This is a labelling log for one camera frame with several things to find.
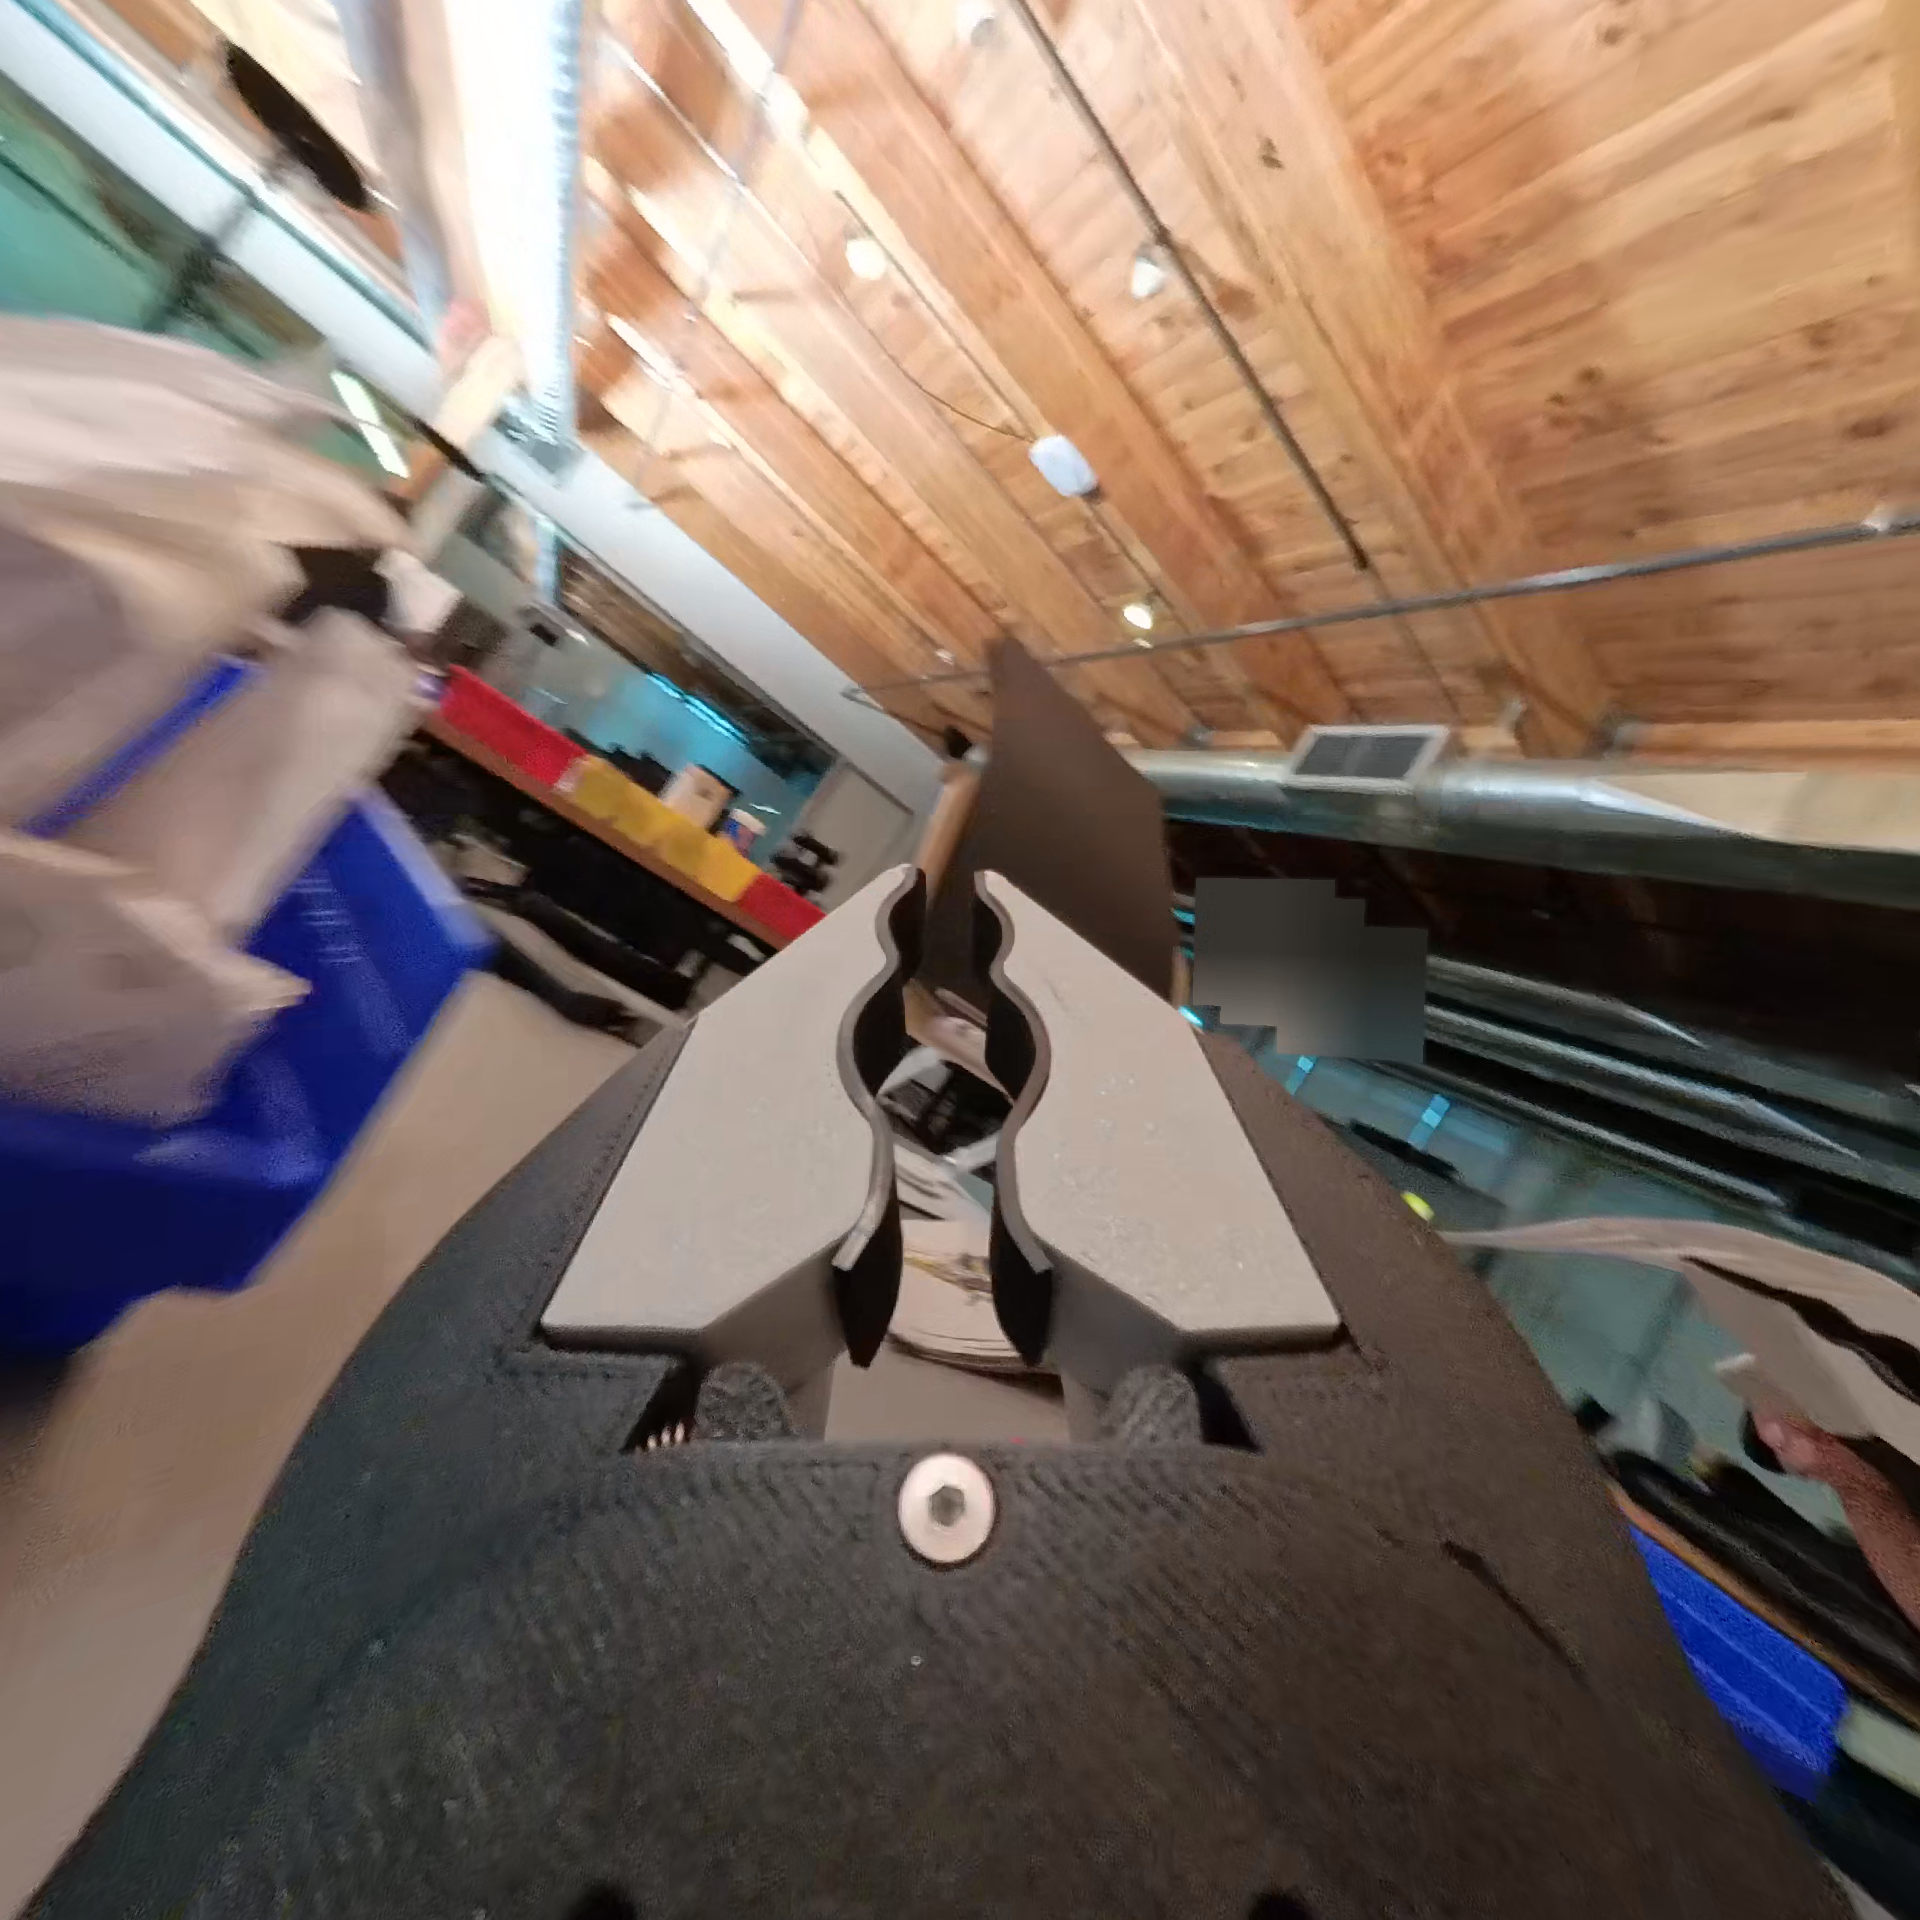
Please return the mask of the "black ceiling conduit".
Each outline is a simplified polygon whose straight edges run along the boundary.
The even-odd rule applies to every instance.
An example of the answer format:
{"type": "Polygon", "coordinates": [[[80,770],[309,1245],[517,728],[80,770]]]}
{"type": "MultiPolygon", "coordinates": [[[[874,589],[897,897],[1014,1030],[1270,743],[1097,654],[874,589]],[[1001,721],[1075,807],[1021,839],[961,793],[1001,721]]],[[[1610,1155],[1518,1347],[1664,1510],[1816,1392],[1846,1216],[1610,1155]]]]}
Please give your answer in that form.
{"type": "Polygon", "coordinates": [[[1178,240],[1172,230],[1169,230],[1158,206],[1147,198],[1140,178],[1136,176],[1136,169],[1122,153],[1116,136],[1100,120],[1097,110],[1090,104],[1090,96],[1083,91],[1081,83],[1068,66],[1053,37],[1041,23],[1041,15],[1029,3],[1011,3],[1008,10],[1018,17],[1025,37],[1034,45],[1034,50],[1048,71],[1048,80],[1062,95],[1062,101],[1072,110],[1072,117],[1080,122],[1081,131],[1092,141],[1097,155],[1108,165],[1124,201],[1140,223],[1145,242],[1163,256],[1169,277],[1180,285],[1213,349],[1218,349],[1226,357],[1243,397],[1256,405],[1256,411],[1268,440],[1277,443],[1288,467],[1293,472],[1293,478],[1300,482],[1320,519],[1328,527],[1331,536],[1341,549],[1353,577],[1360,578],[1368,589],[1379,591],[1384,586],[1379,568],[1370,547],[1360,537],[1360,530],[1355,529],[1353,519],[1340,509],[1334,494],[1328,488],[1328,481],[1312,463],[1308,448],[1298,441],[1277,400],[1262,382],[1248,353],[1241,349],[1236,331],[1218,312],[1208,287],[1203,285],[1200,274],[1189,261],[1184,245],[1178,240]]]}

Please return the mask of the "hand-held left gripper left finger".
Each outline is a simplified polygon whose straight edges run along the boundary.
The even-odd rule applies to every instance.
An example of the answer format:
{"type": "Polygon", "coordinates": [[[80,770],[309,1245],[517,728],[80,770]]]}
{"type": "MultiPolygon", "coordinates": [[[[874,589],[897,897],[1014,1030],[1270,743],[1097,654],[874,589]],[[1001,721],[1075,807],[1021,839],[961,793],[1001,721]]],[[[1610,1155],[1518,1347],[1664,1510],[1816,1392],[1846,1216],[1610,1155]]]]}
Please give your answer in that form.
{"type": "Polygon", "coordinates": [[[542,1335],[802,1397],[866,1370],[906,1247],[881,1091],[908,1055],[925,878],[883,872],[697,1015],[560,1271],[542,1335]]]}

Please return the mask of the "large white printed paper bag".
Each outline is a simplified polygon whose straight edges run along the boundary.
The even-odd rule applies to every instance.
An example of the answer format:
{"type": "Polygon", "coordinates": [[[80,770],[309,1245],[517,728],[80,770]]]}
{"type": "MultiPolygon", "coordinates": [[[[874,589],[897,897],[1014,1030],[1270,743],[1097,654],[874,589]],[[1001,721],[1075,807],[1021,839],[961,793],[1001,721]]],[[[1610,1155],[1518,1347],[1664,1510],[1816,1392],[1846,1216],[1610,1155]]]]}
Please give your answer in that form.
{"type": "Polygon", "coordinates": [[[307,549],[416,554],[304,443],[330,400],[212,351],[3,326],[3,822],[62,803],[283,609],[307,549]]]}

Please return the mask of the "blue plastic bin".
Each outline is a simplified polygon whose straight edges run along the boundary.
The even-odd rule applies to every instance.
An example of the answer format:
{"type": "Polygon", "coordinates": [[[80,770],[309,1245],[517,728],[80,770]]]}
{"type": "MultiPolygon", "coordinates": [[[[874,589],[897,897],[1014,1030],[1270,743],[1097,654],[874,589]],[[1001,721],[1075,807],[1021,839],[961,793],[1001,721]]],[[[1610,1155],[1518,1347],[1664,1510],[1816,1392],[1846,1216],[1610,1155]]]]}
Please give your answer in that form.
{"type": "MultiPolygon", "coordinates": [[[[114,861],[147,894],[166,897],[98,822],[113,825],[129,790],[259,667],[216,664],[178,710],[25,834],[114,861]]],[[[5,1099],[5,1357],[74,1353],[164,1290],[245,1287],[490,947],[372,783],[268,920],[240,945],[222,941],[298,975],[309,997],[240,1056],[206,1117],[150,1127],[5,1099]]]]}
{"type": "Polygon", "coordinates": [[[1816,1805],[1852,1698],[1838,1674],[1675,1553],[1629,1527],[1686,1666],[1766,1783],[1816,1805]]]}

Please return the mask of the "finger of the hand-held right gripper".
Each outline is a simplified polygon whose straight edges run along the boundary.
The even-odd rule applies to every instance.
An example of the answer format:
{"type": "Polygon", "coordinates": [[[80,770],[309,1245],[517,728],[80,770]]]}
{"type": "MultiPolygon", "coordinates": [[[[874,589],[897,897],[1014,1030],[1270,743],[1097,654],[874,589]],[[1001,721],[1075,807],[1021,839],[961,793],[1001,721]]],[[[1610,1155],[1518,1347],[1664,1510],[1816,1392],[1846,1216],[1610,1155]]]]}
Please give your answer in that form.
{"type": "Polygon", "coordinates": [[[1682,1258],[1707,1318],[1748,1358],[1756,1410],[1918,1461],[1918,1298],[1835,1258],[1682,1258]]]}
{"type": "Polygon", "coordinates": [[[1829,1305],[1853,1327],[1918,1335],[1916,1287],[1878,1271],[1731,1224],[1680,1216],[1576,1216],[1485,1232],[1444,1232],[1459,1251],[1614,1258],[1675,1273],[1704,1269],[1829,1305]]]}

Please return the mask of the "lego instruction booklet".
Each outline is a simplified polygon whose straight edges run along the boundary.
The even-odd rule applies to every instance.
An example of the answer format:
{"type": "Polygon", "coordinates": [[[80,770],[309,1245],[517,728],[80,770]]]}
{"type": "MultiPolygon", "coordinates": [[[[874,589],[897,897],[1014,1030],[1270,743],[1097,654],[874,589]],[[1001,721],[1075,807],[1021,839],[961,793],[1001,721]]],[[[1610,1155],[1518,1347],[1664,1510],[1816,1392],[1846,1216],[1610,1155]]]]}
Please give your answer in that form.
{"type": "Polygon", "coordinates": [[[904,1269],[886,1338],[904,1353],[977,1377],[1052,1377],[1025,1360],[992,1301],[988,1216],[904,1219],[904,1269]]]}

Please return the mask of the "grey duct with vent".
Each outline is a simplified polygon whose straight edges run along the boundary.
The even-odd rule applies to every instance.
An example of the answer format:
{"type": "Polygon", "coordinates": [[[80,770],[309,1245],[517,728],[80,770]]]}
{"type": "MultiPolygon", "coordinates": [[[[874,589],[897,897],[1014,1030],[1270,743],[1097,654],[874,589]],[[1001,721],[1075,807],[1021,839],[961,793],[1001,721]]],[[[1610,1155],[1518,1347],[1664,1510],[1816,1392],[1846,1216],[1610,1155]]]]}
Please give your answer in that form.
{"type": "Polygon", "coordinates": [[[1916,774],[1433,753],[1380,781],[1300,776],[1288,753],[1132,750],[1129,761],[1178,824],[1918,907],[1916,774]]]}

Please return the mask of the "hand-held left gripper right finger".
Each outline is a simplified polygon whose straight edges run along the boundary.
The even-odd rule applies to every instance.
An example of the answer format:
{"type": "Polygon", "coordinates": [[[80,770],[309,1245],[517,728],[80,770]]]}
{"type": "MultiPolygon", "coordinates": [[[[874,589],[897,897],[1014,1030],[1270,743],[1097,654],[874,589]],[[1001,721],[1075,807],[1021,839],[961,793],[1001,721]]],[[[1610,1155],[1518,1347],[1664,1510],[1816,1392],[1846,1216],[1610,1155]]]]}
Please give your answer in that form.
{"type": "Polygon", "coordinates": [[[1334,1269],[1203,1030],[1001,873],[974,886],[998,1333],[1056,1374],[1080,1432],[1169,1381],[1200,1442],[1256,1446],[1224,1377],[1341,1344],[1334,1269]]]}

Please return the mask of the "row of red yellow bins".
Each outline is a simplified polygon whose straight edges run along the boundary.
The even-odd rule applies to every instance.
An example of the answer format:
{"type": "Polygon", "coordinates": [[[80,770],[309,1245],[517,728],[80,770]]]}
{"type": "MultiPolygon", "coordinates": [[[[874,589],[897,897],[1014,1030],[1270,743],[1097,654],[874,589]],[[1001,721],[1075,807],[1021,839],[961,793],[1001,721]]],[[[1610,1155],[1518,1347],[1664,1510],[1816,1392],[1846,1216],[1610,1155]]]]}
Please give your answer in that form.
{"type": "Polygon", "coordinates": [[[478,753],[459,753],[433,728],[416,728],[421,778],[453,825],[473,829],[520,872],[517,898],[537,897],[661,971],[690,981],[712,970],[750,975],[790,947],[745,922],[737,904],[661,863],[558,790],[517,778],[478,753]]]}

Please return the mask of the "round black ceiling lamp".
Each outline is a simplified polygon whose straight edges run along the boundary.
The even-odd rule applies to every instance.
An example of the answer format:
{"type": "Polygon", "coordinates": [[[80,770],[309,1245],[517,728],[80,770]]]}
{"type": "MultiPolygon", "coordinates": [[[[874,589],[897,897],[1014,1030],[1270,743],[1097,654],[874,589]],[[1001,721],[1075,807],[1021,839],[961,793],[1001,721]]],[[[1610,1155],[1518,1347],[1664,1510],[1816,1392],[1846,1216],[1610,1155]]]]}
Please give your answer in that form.
{"type": "Polygon", "coordinates": [[[307,176],[333,206],[368,214],[372,198],[347,150],[243,47],[224,41],[224,75],[270,141],[282,171],[307,176]]]}

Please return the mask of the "metal ceiling rod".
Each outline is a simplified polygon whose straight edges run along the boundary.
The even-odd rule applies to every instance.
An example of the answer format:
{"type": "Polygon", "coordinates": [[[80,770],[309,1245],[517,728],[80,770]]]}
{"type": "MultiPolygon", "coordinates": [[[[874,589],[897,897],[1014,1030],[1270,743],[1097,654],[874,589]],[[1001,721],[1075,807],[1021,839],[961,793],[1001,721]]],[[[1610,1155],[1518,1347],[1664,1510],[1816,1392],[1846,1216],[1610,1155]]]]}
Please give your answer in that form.
{"type": "Polygon", "coordinates": [[[1165,641],[1124,641],[1083,654],[1044,656],[1041,666],[1056,680],[1090,677],[1096,675],[1096,671],[1108,666],[1122,671],[1147,671],[1150,666],[1158,666],[1165,658],[1218,654],[1256,641],[1290,641],[1427,615],[1451,615],[1510,603],[1546,601],[1549,598],[1563,598],[1572,592],[1596,592],[1616,586],[1666,581],[1694,573],[1728,570],[1774,560],[1796,560],[1835,552],[1850,552],[1856,547],[1910,542],[1916,537],[1916,505],[1883,503],[1859,519],[1802,527],[1792,529],[1790,534],[1754,536],[1732,542],[1690,545],[1654,554],[1650,552],[1622,560],[1536,570],[1522,577],[1510,577],[1492,583],[1473,583],[1441,592],[1390,595],[1386,600],[1368,603],[1353,603],[1341,609],[1312,609],[1298,615],[1274,615],[1250,619],[1232,625],[1227,630],[1178,633],[1165,641]]]}

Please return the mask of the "person's right hand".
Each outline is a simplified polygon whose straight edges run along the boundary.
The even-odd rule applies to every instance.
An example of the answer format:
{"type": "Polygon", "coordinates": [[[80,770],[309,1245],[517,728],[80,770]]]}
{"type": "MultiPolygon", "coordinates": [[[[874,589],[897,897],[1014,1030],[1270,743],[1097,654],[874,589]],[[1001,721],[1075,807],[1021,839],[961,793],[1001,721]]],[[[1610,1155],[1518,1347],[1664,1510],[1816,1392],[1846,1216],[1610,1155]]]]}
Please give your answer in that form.
{"type": "Polygon", "coordinates": [[[1904,1494],[1842,1437],[1795,1419],[1758,1419],[1782,1472],[1829,1487],[1883,1594],[1918,1625],[1918,1518],[1904,1494]]]}

